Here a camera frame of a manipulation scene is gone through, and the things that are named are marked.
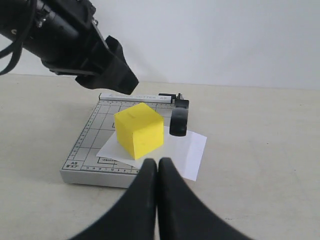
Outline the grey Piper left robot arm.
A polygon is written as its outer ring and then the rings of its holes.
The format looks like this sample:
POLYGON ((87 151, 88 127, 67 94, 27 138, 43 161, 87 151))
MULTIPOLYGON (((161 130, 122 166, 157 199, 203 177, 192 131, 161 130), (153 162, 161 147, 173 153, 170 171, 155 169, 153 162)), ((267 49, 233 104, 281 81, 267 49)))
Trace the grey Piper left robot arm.
POLYGON ((11 40, 2 49, 10 56, 1 75, 18 64, 23 50, 37 56, 58 76, 73 76, 84 88, 130 95, 139 84, 112 36, 103 37, 89 0, 3 0, 0 33, 11 40))

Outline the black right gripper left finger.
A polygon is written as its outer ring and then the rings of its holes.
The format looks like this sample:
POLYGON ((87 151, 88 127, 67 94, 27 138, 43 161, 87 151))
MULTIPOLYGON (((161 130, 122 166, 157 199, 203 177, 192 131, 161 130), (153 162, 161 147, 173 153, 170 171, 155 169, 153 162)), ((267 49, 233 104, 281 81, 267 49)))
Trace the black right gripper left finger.
POLYGON ((73 240, 153 240, 157 164, 148 158, 115 205, 73 240))

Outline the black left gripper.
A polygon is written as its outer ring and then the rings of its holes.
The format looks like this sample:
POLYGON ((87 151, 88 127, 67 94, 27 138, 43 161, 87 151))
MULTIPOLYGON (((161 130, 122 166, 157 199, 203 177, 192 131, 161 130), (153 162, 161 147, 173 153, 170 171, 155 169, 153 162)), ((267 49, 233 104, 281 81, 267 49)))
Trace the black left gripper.
POLYGON ((95 12, 89 0, 38 0, 29 51, 51 72, 77 76, 75 81, 86 89, 131 95, 139 80, 120 42, 110 35, 103 39, 95 12))

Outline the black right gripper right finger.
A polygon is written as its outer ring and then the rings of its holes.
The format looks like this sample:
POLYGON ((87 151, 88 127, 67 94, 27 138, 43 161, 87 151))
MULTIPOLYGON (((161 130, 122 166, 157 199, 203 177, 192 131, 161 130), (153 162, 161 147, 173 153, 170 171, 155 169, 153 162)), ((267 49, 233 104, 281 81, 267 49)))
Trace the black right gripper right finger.
POLYGON ((158 163, 157 208, 162 240, 249 240, 212 212, 188 187, 170 158, 158 163))

